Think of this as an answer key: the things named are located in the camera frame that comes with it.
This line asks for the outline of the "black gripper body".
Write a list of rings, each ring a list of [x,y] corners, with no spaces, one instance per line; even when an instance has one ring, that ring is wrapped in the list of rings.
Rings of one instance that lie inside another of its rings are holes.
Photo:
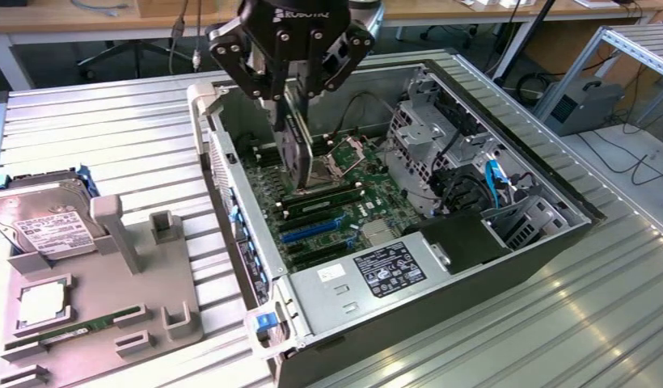
[[[239,22],[266,59],[305,61],[323,54],[350,25],[347,1],[243,1]]]

